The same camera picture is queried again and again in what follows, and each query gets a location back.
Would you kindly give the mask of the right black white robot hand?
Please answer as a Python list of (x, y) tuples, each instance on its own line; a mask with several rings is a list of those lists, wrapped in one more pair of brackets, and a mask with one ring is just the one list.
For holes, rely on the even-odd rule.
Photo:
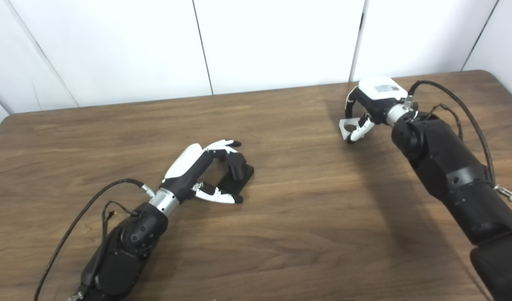
[(344, 119), (339, 128), (343, 139), (353, 144), (376, 125), (393, 127), (412, 111), (408, 92), (390, 77), (373, 76), (359, 80), (348, 93)]

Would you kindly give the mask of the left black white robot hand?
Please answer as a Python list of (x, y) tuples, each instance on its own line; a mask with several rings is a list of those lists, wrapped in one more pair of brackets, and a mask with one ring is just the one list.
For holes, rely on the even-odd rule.
[(202, 148), (198, 143), (189, 145), (168, 168), (160, 188), (172, 193), (180, 203), (193, 197), (222, 204), (243, 203), (242, 196), (208, 183), (198, 182), (214, 159), (235, 154), (235, 147), (240, 146), (241, 142), (235, 140), (219, 140), (206, 148)]

